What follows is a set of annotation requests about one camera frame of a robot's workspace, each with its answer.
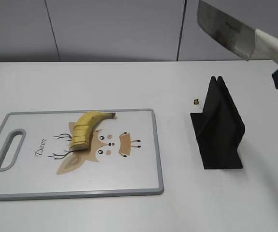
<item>knife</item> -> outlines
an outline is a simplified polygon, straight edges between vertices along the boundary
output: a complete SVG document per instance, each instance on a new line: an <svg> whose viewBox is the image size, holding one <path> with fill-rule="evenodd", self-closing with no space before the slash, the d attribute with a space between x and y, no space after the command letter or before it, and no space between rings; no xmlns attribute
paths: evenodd
<svg viewBox="0 0 278 232"><path fill-rule="evenodd" d="M261 54L278 64L277 38L245 25L202 0L198 4L197 23L215 41L243 60ZM278 70L272 76L278 89Z"/></svg>

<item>black knife holder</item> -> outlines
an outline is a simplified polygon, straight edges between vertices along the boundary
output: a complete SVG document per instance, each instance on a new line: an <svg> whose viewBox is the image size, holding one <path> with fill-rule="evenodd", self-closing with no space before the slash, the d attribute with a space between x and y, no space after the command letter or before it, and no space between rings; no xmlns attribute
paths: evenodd
<svg viewBox="0 0 278 232"><path fill-rule="evenodd" d="M204 169L243 168L237 148L244 123L221 76L211 77L202 113L191 113Z"/></svg>

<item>deer ear drawing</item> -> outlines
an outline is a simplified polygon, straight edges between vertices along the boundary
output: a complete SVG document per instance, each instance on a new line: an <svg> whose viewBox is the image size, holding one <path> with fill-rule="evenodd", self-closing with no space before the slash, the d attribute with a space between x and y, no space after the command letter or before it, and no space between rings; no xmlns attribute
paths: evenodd
<svg viewBox="0 0 278 232"><path fill-rule="evenodd" d="M69 122L69 129L70 129L71 134L73 134L75 125L76 125L76 122Z"/></svg>
<svg viewBox="0 0 278 232"><path fill-rule="evenodd" d="M57 175L65 174L78 169L85 162L86 156L81 152L74 152L68 156L57 171Z"/></svg>

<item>tabletop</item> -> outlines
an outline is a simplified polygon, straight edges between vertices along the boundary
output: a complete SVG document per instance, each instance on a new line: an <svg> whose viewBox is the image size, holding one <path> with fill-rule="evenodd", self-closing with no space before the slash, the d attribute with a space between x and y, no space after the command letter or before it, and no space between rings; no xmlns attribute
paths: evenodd
<svg viewBox="0 0 278 232"><path fill-rule="evenodd" d="M154 109L164 181L157 196L0 202L0 231L278 231L277 68L271 61L0 63L0 124L9 112ZM202 110L210 77L220 75L246 127L241 170L204 170L190 119Z"/></svg>

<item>white knife handle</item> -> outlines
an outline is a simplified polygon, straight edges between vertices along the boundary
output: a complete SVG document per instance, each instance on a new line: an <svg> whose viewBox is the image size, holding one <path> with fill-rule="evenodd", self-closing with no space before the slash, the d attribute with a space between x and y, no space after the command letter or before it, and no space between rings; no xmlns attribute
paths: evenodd
<svg viewBox="0 0 278 232"><path fill-rule="evenodd" d="M255 51L267 54L271 60L278 64L278 39L262 30L255 30Z"/></svg>

